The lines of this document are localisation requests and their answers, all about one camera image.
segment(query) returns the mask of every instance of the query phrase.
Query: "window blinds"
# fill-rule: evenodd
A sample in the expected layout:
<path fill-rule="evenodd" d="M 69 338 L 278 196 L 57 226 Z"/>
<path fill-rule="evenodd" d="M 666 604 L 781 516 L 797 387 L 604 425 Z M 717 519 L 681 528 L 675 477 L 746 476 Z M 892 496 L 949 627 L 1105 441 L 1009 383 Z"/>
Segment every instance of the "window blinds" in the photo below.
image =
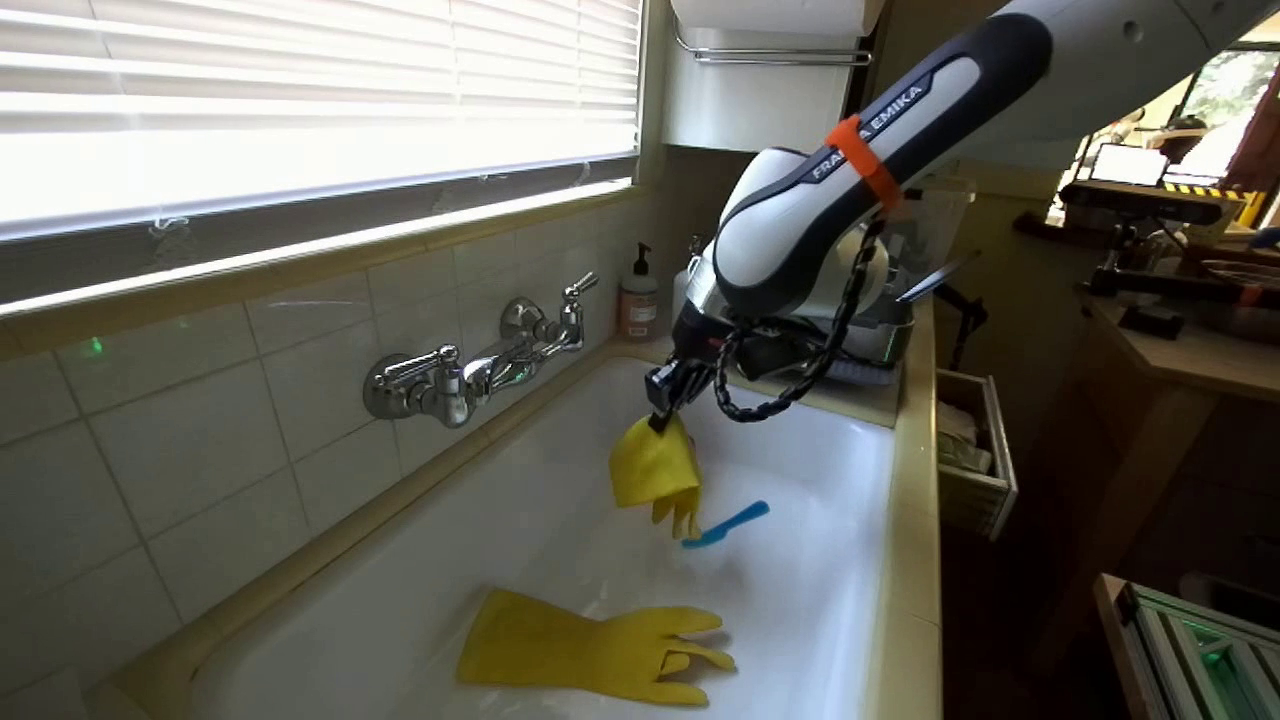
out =
<path fill-rule="evenodd" d="M 640 0 L 0 0 L 0 238 L 634 155 Z"/>

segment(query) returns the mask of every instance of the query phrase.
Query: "tile backsplash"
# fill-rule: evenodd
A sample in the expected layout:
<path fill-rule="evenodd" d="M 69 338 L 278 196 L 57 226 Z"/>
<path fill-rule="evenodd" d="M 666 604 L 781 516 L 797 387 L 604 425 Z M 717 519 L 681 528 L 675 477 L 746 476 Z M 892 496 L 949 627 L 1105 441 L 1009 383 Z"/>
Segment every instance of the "tile backsplash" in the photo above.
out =
<path fill-rule="evenodd" d="M 0 696 L 67 667 L 96 683 L 573 360 L 448 430 L 365 413 L 383 355 L 470 357 L 509 299 L 554 313 L 586 270 L 603 343 L 634 243 L 666 250 L 650 202 L 0 363 Z"/>

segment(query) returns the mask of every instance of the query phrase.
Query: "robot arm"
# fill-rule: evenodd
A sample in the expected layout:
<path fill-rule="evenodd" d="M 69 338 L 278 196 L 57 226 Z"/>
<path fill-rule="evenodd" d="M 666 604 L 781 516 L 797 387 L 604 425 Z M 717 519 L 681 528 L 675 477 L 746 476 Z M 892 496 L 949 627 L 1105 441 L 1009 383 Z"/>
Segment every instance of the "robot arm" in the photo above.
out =
<path fill-rule="evenodd" d="M 904 186 L 960 150 L 1082 137 L 1277 9 L 1280 0 L 1014 0 L 873 101 L 858 135 Z M 863 268 L 856 299 L 841 297 L 842 282 L 822 281 L 849 277 L 849 259 L 833 272 L 841 261 L 832 249 L 879 208 L 872 184 L 835 147 L 760 152 L 692 273 L 673 359 L 649 377 L 655 427 L 709 383 L 735 319 L 800 309 L 831 316 L 842 300 L 870 305 L 883 287 L 876 263 Z"/>

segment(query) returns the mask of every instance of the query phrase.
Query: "paper towel holder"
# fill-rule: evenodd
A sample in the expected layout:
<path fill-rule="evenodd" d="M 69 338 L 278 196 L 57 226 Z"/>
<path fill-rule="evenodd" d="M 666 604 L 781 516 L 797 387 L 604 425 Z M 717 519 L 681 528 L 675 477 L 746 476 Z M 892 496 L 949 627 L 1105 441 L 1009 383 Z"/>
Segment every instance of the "paper towel holder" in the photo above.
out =
<path fill-rule="evenodd" d="M 680 23 L 672 23 L 676 44 L 681 50 L 694 56 L 694 60 L 708 65 L 805 65 L 865 68 L 876 56 L 870 50 L 841 49 L 787 49 L 787 47 L 691 47 L 680 36 Z"/>

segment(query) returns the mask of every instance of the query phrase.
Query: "yellow rubber glove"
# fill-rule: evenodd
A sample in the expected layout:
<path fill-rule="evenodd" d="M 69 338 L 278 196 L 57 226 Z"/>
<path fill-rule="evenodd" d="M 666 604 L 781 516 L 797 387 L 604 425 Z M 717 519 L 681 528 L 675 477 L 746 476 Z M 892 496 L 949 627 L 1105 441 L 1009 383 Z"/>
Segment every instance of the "yellow rubber glove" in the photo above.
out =
<path fill-rule="evenodd" d="M 631 425 L 609 454 L 613 500 L 618 507 L 653 503 L 653 523 L 675 515 L 671 537 L 703 537 L 698 528 L 703 475 L 680 415 L 658 434 L 648 418 Z"/>
<path fill-rule="evenodd" d="M 705 706 L 707 693 L 658 682 L 689 667 L 690 656 L 733 670 L 733 659 L 677 637 L 714 630 L 721 619 L 694 607 L 654 607 L 590 620 L 495 589 L 471 624 L 458 660 L 460 683 L 579 688 L 658 705 Z"/>

